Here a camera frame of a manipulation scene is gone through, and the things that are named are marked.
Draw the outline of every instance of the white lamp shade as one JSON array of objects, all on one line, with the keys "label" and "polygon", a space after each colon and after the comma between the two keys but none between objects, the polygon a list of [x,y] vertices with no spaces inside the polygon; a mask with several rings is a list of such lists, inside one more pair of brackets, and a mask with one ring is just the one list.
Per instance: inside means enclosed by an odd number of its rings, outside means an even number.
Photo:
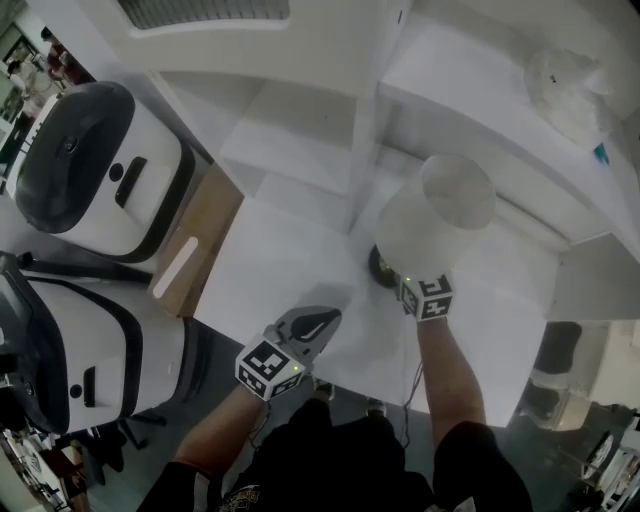
[{"label": "white lamp shade", "polygon": [[396,273],[435,279],[489,225],[495,204],[493,183],[475,162],[457,155],[432,156],[385,205],[376,245]]}]

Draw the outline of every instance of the black cord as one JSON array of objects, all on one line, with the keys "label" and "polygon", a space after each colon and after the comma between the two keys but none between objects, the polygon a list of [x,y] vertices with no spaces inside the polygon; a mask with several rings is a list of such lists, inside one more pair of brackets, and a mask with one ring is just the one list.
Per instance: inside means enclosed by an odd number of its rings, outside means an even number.
[{"label": "black cord", "polygon": [[264,420],[262,420],[260,426],[251,432],[251,434],[253,435],[249,434],[249,444],[251,444],[251,447],[254,450],[257,450],[258,447],[253,442],[256,440],[258,435],[260,435],[260,432],[262,432],[262,429],[267,424],[267,421],[269,421],[269,416],[271,416],[271,402],[267,402],[267,415],[264,417]]},{"label": "black cord", "polygon": [[407,438],[407,442],[403,445],[403,448],[406,450],[407,447],[411,444],[411,437],[409,437],[409,406],[411,405],[411,401],[413,400],[413,395],[416,394],[416,389],[420,385],[420,379],[422,378],[422,361],[418,365],[418,369],[416,370],[415,377],[413,378],[413,385],[411,387],[411,394],[409,395],[409,400],[407,400],[402,407],[404,410],[404,427],[402,429],[402,437]]}]

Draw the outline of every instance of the lamp base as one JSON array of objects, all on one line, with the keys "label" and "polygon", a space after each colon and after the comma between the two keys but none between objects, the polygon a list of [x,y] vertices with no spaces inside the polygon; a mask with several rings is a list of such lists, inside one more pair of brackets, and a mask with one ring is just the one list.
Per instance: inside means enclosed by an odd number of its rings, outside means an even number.
[{"label": "lamp base", "polygon": [[395,288],[398,284],[396,273],[382,259],[378,247],[375,245],[369,253],[369,273],[373,280],[384,288]]}]

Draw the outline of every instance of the white plastic bag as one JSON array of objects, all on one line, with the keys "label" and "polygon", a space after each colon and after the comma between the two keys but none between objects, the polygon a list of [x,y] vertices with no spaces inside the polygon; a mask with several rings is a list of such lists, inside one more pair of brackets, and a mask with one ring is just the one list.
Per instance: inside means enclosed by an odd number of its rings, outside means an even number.
[{"label": "white plastic bag", "polygon": [[592,151],[611,132],[611,111],[602,96],[610,89],[597,61],[548,48],[531,59],[525,83],[538,114],[580,147]]}]

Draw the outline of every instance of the floor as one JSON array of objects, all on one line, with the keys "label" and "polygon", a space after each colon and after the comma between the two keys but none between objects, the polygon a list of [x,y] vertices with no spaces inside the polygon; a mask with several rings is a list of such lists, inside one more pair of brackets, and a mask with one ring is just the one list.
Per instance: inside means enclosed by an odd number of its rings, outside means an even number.
[{"label": "floor", "polygon": [[[147,448],[136,451],[131,443],[124,448],[125,467],[121,473],[105,468],[106,486],[94,485],[89,489],[91,508],[97,512],[133,511],[171,460],[181,439],[202,417],[212,410],[236,385],[233,377],[234,361],[240,345],[222,336],[217,336],[213,345],[212,359],[207,378],[198,395],[187,404],[161,406],[156,412],[168,420],[166,427],[129,422],[136,437],[146,438]],[[289,416],[311,394],[311,383],[304,382],[299,388],[288,392],[272,403],[271,416],[258,438],[286,422]],[[364,413],[365,398],[349,391],[338,389],[331,404],[335,424],[357,419]],[[391,406],[388,417],[399,435],[404,424],[404,413],[400,407]],[[526,417],[514,416],[507,428],[495,429],[498,443],[524,480],[531,495],[536,512],[573,512],[567,502],[567,494],[580,489],[580,481],[574,476],[579,464],[571,457],[586,459],[606,431],[619,439],[630,421],[630,412],[593,406],[585,423],[579,430],[568,433],[546,432],[538,429]],[[433,455],[431,425],[427,414],[409,413],[409,435],[411,444],[407,448],[408,470],[424,474],[429,481],[433,477]],[[247,445],[233,470],[228,475],[233,482],[251,460],[253,449]]]}]

